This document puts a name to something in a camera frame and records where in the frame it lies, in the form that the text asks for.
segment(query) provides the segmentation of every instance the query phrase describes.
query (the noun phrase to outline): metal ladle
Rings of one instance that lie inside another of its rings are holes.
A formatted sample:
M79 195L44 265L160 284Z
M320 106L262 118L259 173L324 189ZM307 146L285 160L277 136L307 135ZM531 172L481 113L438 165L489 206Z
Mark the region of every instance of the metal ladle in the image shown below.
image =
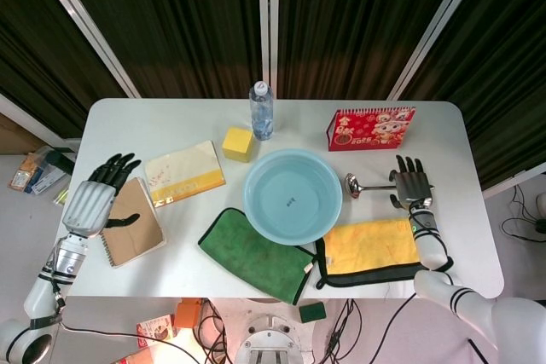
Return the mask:
M390 191L396 190L396 185L380 185L377 187L363 187L358 183L357 177L349 173L345 177L345 190L347 193L354 199L358 199L362 191Z

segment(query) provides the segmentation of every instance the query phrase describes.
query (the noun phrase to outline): brown notebook cover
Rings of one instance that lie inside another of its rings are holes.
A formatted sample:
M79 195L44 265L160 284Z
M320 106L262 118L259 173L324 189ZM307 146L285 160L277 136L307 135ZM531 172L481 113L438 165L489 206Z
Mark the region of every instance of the brown notebook cover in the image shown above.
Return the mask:
M131 179L121 188L113 202L110 219L126 219L133 213L140 217L131 225L102 230L102 243L114 267L165 244L154 207L139 178Z

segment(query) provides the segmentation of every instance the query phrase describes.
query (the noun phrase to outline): robotic arm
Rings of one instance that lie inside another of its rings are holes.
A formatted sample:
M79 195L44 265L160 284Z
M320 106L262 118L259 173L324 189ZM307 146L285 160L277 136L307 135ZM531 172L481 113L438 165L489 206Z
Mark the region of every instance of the robotic arm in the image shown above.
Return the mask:
M498 350L500 364L546 363L546 309L524 298L499 301L483 298L472 289L456 286L453 262L430 211L433 196L421 161L397 155L398 168L389 176L395 181L397 208L409 212L415 246L421 264L429 270L415 275L415 292L467 322Z
M141 163L129 162L133 157L133 153L114 155L78 186L62 219L68 235L57 241L26 298L24 307L29 325L15 320L0 323L0 361L33 364L44 358L51 345L51 333L62 320L66 305L63 293L74 282L85 260L87 239L104 228L130 225L139 218L133 214L123 220L108 219L114 197Z

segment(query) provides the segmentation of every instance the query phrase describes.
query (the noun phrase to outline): curtain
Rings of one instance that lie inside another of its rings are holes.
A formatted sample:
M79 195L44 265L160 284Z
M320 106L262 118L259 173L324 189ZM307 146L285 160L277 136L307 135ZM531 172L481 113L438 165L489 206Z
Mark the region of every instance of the curtain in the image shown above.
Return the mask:
M258 0L81 0L145 97L248 98Z
M546 0L463 0L403 94L461 108L482 188L546 160Z
M0 93L65 138L125 96L58 0L0 0Z
M442 0L280 0L285 98L385 99Z

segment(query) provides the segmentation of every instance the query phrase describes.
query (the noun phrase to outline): yellow sponge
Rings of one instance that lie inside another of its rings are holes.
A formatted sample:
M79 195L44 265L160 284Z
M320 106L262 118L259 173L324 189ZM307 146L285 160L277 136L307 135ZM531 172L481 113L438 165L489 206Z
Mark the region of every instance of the yellow sponge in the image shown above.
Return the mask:
M253 149L253 133L240 128L229 128L222 144L225 158L248 162Z

